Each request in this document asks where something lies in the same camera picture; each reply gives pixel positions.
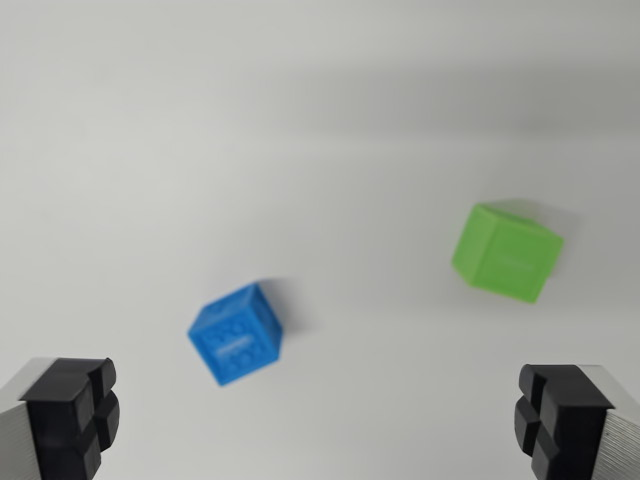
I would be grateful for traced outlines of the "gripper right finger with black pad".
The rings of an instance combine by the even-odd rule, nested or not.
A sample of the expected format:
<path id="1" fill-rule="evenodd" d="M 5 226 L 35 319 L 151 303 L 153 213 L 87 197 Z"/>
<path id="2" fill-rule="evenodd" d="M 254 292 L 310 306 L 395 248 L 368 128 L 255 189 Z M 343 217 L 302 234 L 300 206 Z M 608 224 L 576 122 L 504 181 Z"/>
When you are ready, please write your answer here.
<path id="1" fill-rule="evenodd" d="M 541 480 L 639 477 L 639 402 L 599 365 L 524 365 L 516 440 Z"/>

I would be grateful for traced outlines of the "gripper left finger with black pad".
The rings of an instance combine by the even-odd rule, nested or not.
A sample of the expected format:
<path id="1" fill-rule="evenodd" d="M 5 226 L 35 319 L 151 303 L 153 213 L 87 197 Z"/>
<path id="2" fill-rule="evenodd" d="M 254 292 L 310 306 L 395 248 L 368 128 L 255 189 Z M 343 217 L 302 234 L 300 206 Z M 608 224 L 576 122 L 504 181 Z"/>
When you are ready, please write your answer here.
<path id="1" fill-rule="evenodd" d="M 109 358 L 29 360 L 1 387 L 1 477 L 95 477 L 116 438 L 119 400 Z"/>

